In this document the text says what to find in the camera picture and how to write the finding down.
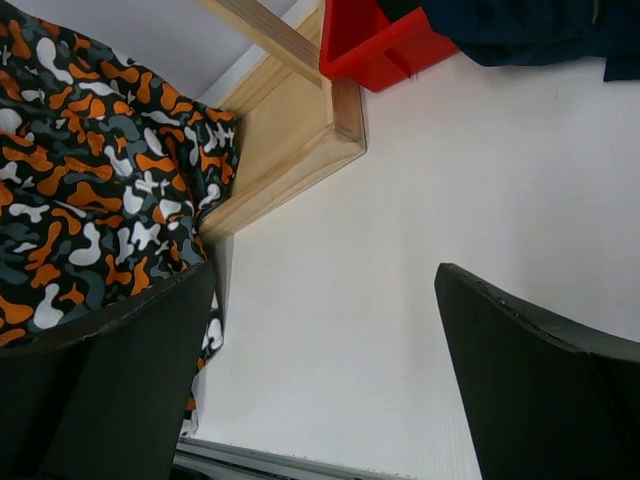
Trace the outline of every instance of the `camouflage fabric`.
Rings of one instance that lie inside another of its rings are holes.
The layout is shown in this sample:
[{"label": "camouflage fabric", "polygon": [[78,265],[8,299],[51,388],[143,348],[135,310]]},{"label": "camouflage fabric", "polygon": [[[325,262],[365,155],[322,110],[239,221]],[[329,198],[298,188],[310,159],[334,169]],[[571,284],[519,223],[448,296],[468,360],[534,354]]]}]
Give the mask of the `camouflage fabric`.
[{"label": "camouflage fabric", "polygon": [[[197,227],[230,193],[232,114],[2,0],[0,62],[0,346],[207,261]],[[198,368],[221,344],[213,298]]]}]

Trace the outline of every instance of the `wooden plank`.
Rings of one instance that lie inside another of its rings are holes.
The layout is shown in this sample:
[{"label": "wooden plank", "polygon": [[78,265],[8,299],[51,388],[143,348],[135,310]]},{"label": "wooden plank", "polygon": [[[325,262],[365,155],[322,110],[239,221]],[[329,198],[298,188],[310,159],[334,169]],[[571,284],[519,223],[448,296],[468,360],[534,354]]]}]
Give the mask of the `wooden plank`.
[{"label": "wooden plank", "polygon": [[318,48],[258,0],[198,0],[198,3],[322,88]]},{"label": "wooden plank", "polygon": [[200,227],[205,244],[233,235],[364,153],[328,125],[314,139],[209,214]]},{"label": "wooden plank", "polygon": [[300,75],[289,75],[244,117],[234,194],[274,168],[330,123],[325,93]]},{"label": "wooden plank", "polygon": [[[301,25],[320,41],[321,12]],[[318,90],[274,57],[254,68],[223,102],[243,117],[240,166],[231,198],[203,219],[213,245],[287,202],[366,151],[360,87],[323,80]]]},{"label": "wooden plank", "polygon": [[[320,10],[314,10],[296,29],[300,35],[316,46],[321,39]],[[280,85],[292,72],[272,55],[265,58],[252,68],[238,83],[237,87],[222,99],[219,108],[236,113],[240,117],[246,116],[269,93]]]}]

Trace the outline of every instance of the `red plastic box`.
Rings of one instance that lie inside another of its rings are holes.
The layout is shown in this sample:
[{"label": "red plastic box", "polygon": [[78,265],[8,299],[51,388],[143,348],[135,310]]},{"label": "red plastic box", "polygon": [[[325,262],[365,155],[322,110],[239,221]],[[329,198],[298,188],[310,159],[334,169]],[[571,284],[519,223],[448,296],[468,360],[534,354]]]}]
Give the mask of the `red plastic box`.
[{"label": "red plastic box", "polygon": [[390,23],[375,0],[327,0],[320,72],[379,92],[456,53],[421,8]]}]

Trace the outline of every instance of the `navy clothing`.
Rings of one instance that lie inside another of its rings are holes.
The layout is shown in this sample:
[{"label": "navy clothing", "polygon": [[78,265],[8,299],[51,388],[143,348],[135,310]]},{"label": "navy clothing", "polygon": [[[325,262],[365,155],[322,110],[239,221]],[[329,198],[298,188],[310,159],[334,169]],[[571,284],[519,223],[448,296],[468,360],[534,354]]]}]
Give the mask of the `navy clothing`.
[{"label": "navy clothing", "polygon": [[480,65],[605,57],[605,81],[640,79],[639,0],[422,0],[431,27]]}]

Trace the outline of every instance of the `fabric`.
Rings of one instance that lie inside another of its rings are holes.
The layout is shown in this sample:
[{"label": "fabric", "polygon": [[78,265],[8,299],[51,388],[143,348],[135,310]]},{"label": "fabric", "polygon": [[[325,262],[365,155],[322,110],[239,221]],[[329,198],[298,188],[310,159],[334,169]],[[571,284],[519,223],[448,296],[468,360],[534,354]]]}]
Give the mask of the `fabric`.
[{"label": "fabric", "polygon": [[[198,223],[229,197],[238,158],[232,114],[4,1],[0,51],[7,346],[207,261]],[[214,297],[198,369],[222,344],[220,322]]]},{"label": "fabric", "polygon": [[640,78],[636,0],[422,0],[422,7],[433,30],[480,65],[596,56],[609,59],[606,81]]},{"label": "fabric", "polygon": [[376,0],[376,3],[391,23],[420,8],[420,0]]}]

